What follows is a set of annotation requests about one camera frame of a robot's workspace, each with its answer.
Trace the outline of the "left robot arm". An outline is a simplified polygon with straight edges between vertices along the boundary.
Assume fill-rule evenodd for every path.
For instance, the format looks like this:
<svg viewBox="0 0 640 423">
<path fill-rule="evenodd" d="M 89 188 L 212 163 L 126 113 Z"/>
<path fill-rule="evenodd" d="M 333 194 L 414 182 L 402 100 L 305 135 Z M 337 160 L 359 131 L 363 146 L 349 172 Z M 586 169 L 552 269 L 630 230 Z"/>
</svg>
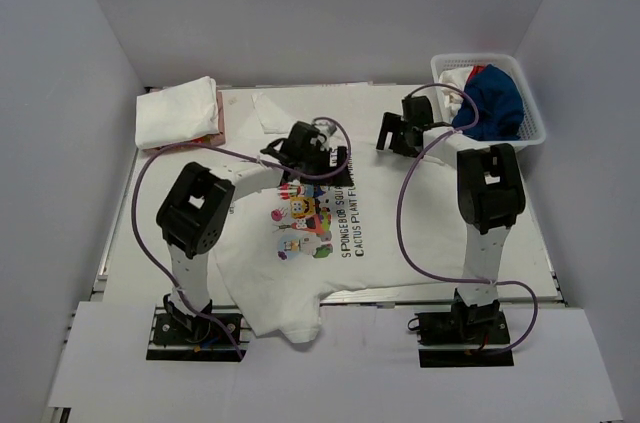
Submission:
<svg viewBox="0 0 640 423">
<path fill-rule="evenodd" d="M 222 235 L 232 203 L 290 182 L 351 185 L 351 142 L 345 137 L 343 145 L 333 148 L 330 139 L 336 132 L 346 130 L 328 117 L 296 122 L 288 136 L 272 141 L 255 157 L 223 150 L 239 161 L 211 169 L 197 162 L 183 167 L 156 223 L 172 260 L 174 288 L 163 305 L 188 341 L 202 341 L 211 330 L 207 258 Z"/>
</svg>

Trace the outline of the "white red-print t-shirt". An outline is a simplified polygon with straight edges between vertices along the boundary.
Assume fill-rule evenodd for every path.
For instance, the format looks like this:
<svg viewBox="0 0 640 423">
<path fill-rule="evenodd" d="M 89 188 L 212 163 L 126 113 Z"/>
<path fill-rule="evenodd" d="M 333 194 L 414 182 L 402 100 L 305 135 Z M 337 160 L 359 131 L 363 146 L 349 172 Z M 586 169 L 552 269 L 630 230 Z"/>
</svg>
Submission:
<svg viewBox="0 0 640 423">
<path fill-rule="evenodd" d="M 464 98 L 460 91 L 465 89 L 466 83 L 485 69 L 484 65 L 464 66 L 445 70 L 439 76 L 438 82 L 445 84 L 440 91 L 443 95 L 446 114 L 453 119 L 460 110 Z"/>
</svg>

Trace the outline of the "blue t-shirt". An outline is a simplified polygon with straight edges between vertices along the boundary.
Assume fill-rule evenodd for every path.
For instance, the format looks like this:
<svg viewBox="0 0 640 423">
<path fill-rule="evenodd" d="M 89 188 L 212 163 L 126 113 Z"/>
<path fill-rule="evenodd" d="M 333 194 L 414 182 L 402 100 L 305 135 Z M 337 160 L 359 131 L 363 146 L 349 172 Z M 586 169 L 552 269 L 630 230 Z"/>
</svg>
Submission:
<svg viewBox="0 0 640 423">
<path fill-rule="evenodd" d="M 478 141 L 516 141 L 524 120 L 522 97 L 513 79 L 487 65 L 466 83 L 464 92 L 475 102 L 478 123 L 464 134 Z"/>
</svg>

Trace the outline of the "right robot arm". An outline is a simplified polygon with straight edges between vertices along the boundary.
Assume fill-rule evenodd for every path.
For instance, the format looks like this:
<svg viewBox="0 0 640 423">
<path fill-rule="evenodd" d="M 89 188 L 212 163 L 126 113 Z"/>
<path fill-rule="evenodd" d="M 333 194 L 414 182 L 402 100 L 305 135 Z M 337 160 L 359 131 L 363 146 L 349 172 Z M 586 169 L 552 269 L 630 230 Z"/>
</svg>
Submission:
<svg viewBox="0 0 640 423">
<path fill-rule="evenodd" d="M 413 92 L 402 100 L 401 115 L 386 112 L 376 143 L 380 151 L 390 149 L 411 157 L 396 207 L 396 236 L 402 255 L 411 268 L 443 283 L 454 283 L 454 302 L 461 309 L 451 317 L 453 333 L 472 342 L 484 334 L 488 320 L 484 312 L 498 310 L 497 288 L 504 244 L 526 198 L 515 150 L 510 144 L 486 145 L 465 135 L 479 123 L 480 112 L 473 99 L 458 92 L 473 111 L 471 123 L 460 127 L 433 121 L 430 100 Z M 467 228 L 463 273 L 459 278 L 429 273 L 412 262 L 402 236 L 402 208 L 409 182 L 428 152 L 457 172 L 457 204 Z"/>
</svg>

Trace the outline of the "white cartoon-print t-shirt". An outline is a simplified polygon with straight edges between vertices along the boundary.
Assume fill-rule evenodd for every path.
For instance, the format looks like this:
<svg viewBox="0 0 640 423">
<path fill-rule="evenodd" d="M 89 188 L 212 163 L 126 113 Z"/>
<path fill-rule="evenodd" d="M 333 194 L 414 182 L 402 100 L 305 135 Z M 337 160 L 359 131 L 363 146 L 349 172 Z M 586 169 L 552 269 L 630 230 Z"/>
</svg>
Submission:
<svg viewBox="0 0 640 423">
<path fill-rule="evenodd" d="M 307 343 L 320 330 L 324 297 L 424 281 L 396 236 L 398 196 L 413 161 L 375 148 L 382 116 L 395 103 L 393 94 L 371 87 L 289 105 L 302 119 L 328 116 L 345 127 L 354 185 L 286 184 L 233 205 L 210 261 L 255 334 L 279 332 L 292 343 Z M 456 174 L 432 157 L 420 162 L 409 182 L 402 236 L 419 268 L 460 276 L 466 229 Z"/>
</svg>

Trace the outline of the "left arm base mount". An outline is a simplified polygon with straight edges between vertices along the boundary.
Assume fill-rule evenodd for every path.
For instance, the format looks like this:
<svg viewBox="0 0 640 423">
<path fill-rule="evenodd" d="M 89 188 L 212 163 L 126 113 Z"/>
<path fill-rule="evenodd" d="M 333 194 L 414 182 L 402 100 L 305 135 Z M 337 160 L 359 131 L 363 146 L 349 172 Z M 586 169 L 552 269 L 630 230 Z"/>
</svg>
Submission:
<svg viewBox="0 0 640 423">
<path fill-rule="evenodd" d="M 148 338 L 147 361 L 191 361 L 239 363 L 250 340 L 250 328 L 242 314 L 224 309 L 212 313 L 212 303 L 204 311 L 223 325 L 207 318 L 187 315 L 176 309 L 170 294 L 156 306 Z"/>
</svg>

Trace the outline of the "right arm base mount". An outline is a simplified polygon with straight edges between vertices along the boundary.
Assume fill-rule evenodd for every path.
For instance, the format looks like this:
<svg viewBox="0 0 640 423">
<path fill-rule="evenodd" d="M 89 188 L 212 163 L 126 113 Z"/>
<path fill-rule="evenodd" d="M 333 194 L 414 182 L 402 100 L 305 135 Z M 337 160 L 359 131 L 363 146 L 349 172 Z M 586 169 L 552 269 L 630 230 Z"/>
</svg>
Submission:
<svg viewBox="0 0 640 423">
<path fill-rule="evenodd" d="M 417 335 L 422 368 L 512 367 L 509 329 L 500 303 L 469 306 L 457 295 L 447 311 L 419 312 L 407 323 Z"/>
</svg>

